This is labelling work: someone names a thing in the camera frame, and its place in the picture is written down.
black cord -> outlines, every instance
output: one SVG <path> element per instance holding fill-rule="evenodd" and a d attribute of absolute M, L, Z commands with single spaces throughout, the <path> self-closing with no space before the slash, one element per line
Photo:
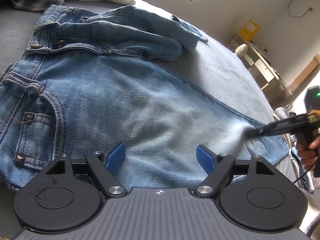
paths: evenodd
<path fill-rule="evenodd" d="M 287 10 L 288 10 L 288 15 L 289 15 L 289 16 L 291 16 L 291 17 L 293 17 L 293 18 L 302 18 L 303 16 L 306 15 L 306 13 L 307 13 L 308 11 L 310 11 L 310 9 L 308 9 L 308 10 L 307 10 L 303 15 L 301 15 L 301 16 L 292 16 L 292 15 L 290 14 L 290 12 L 289 12 L 289 7 L 290 7 L 290 5 L 291 5 L 292 2 L 293 2 L 293 0 L 290 1 L 289 5 L 288 5 L 288 8 L 287 8 Z"/>
<path fill-rule="evenodd" d="M 313 166 L 316 165 L 317 162 L 318 162 L 318 159 L 316 159 L 316 161 L 311 165 L 311 167 L 310 167 L 305 173 L 303 173 L 299 178 L 297 178 L 297 179 L 293 182 L 293 184 L 296 183 L 296 182 L 297 182 L 299 179 L 301 179 L 303 176 L 305 176 L 305 175 L 313 168 Z"/>

hand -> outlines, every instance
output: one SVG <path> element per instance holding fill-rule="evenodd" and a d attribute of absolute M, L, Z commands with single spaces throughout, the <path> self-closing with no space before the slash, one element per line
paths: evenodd
<path fill-rule="evenodd" d="M 302 144 L 297 142 L 296 148 L 298 150 L 298 155 L 302 158 L 301 163 L 305 166 L 306 170 L 308 170 L 313 163 L 318 159 L 316 156 L 316 151 L 314 149 L 320 146 L 320 136 L 318 136 L 312 143 L 309 145 L 308 150 L 304 150 Z"/>

denim fabric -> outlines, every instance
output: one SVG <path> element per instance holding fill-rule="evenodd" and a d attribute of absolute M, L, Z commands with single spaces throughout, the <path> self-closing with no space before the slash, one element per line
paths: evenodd
<path fill-rule="evenodd" d="M 186 22 L 133 6 L 102 15 L 51 6 L 22 59 L 1 76 L 1 175 L 23 187 L 57 155 L 81 158 L 117 141 L 126 158 L 115 176 L 128 190 L 196 186 L 206 177 L 199 144 L 278 162 L 288 153 L 282 136 L 245 140 L 244 130 L 260 123 L 148 61 L 173 61 L 199 40 L 206 38 Z"/>

gray ribbed plate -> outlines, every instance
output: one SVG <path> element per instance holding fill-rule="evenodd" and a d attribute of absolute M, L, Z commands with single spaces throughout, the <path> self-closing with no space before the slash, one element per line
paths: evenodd
<path fill-rule="evenodd" d="M 38 235 L 24 230 L 16 240 L 305 240 L 300 230 L 277 234 L 254 233 L 228 221 L 210 199 L 188 189 L 133 188 L 110 199 L 101 213 L 72 232 Z"/>

white circular symbol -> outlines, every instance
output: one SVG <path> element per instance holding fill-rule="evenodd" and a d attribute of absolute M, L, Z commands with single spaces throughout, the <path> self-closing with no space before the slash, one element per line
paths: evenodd
<path fill-rule="evenodd" d="M 159 190 L 154 191 L 154 192 L 157 193 L 157 194 L 159 194 L 159 195 L 161 195 L 161 194 L 163 194 L 163 193 L 166 193 L 166 192 L 163 191 L 162 189 L 159 189 Z"/>

